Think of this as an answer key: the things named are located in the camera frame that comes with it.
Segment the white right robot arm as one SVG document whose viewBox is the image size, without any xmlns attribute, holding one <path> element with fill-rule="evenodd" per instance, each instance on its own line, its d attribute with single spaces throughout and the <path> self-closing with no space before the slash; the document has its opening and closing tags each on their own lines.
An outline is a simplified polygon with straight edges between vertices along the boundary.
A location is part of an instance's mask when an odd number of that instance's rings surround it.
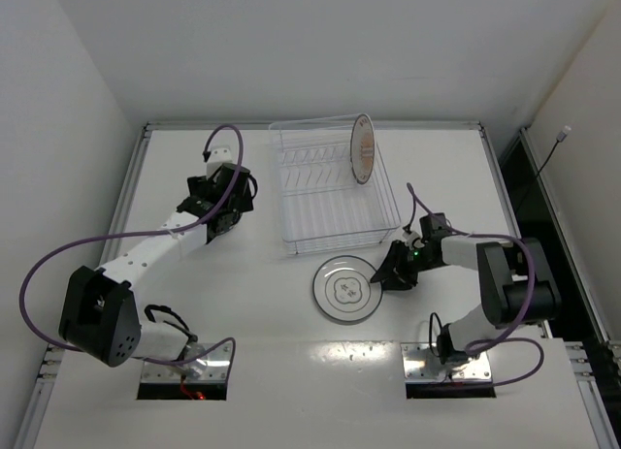
<svg viewBox="0 0 621 449">
<path fill-rule="evenodd" d="M 420 226 L 420 234 L 406 226 L 404 237 L 391 242 L 371 282 L 406 291 L 421 272 L 447 266 L 476 272 L 479 305 L 440 326 L 435 355 L 441 364 L 465 362 L 521 326 L 559 314 L 562 297 L 538 240 L 460 234 L 442 212 L 421 217 Z"/>
</svg>

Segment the grey rimmed white plate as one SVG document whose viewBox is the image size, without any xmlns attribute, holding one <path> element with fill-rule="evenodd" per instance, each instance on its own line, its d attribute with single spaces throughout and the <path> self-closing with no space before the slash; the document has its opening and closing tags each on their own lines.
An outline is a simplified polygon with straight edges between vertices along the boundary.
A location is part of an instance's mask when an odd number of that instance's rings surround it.
<svg viewBox="0 0 621 449">
<path fill-rule="evenodd" d="M 379 308 L 383 290 L 372 282 L 376 268 L 367 260 L 343 255 L 321 265 L 312 281 L 312 298 L 321 313 L 339 324 L 357 324 Z"/>
</svg>

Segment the green rimmed lettered plate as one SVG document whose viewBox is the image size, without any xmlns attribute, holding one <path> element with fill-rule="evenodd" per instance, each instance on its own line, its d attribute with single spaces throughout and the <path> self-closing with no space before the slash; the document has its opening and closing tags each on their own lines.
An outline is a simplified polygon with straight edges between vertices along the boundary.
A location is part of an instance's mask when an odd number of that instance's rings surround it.
<svg viewBox="0 0 621 449">
<path fill-rule="evenodd" d="M 242 219 L 242 215 L 236 211 L 224 212 L 217 215 L 210 222 L 210 235 L 212 238 L 219 237 L 231 231 Z"/>
</svg>

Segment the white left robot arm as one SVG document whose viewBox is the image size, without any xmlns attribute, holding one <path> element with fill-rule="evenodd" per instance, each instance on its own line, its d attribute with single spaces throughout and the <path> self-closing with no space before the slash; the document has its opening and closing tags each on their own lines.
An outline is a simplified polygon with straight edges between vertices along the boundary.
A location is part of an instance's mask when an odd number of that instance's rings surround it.
<svg viewBox="0 0 621 449">
<path fill-rule="evenodd" d="M 211 176 L 187 181 L 189 194 L 151 236 L 97 269 L 70 276 L 58 332 L 71 345 L 105 365 L 130 358 L 183 367 L 204 350 L 181 322 L 158 322 L 147 289 L 174 264 L 229 232 L 253 209 L 256 179 L 245 167 L 220 165 Z"/>
</svg>

